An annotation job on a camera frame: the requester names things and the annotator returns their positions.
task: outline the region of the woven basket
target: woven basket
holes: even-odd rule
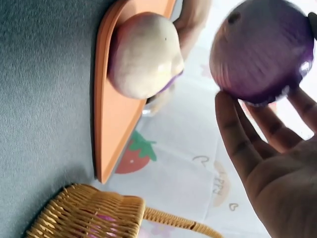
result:
[[[223,238],[211,228],[145,207],[136,196],[101,192],[75,184],[57,195],[41,212],[27,238],[137,238],[143,219]]]

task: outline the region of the gray fabric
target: gray fabric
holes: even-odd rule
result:
[[[0,1],[0,237],[61,187],[94,180],[95,40],[113,0]]]

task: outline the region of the green strawberry leaves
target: green strawberry leaves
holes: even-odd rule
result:
[[[131,144],[129,150],[137,151],[140,150],[139,157],[149,157],[152,161],[157,160],[157,156],[152,148],[152,144],[155,144],[154,141],[147,141],[139,132],[136,130],[131,136]]]

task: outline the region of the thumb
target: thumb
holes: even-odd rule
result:
[[[312,27],[314,38],[317,39],[317,15],[314,12],[308,14],[308,19]]]

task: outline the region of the onion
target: onion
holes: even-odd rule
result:
[[[263,106],[298,88],[313,60],[313,32],[299,9],[284,0],[247,0],[216,33],[210,69],[221,90]]]
[[[125,21],[111,47],[109,79],[126,97],[152,97],[168,88],[184,68],[173,23],[156,13],[139,13]]]

